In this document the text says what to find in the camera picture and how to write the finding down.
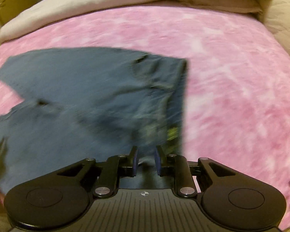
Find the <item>blue denim jeans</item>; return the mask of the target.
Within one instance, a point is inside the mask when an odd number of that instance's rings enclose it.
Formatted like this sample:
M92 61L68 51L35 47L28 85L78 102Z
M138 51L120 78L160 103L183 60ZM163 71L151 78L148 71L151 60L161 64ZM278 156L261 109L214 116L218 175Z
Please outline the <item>blue denim jeans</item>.
M117 48L55 48L9 57L0 81L23 101L0 116L0 189L85 158L138 147L123 188L167 188L157 145L179 152L187 60Z

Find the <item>pink floral fleece blanket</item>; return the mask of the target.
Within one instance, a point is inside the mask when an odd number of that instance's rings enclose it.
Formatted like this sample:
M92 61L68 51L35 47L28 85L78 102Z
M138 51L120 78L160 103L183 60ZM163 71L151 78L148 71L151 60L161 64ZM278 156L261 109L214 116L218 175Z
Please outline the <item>pink floral fleece blanket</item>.
M51 24L0 46L34 49L107 46L187 58L184 153L210 157L277 187L290 231L290 57L258 21L165 5L122 7Z

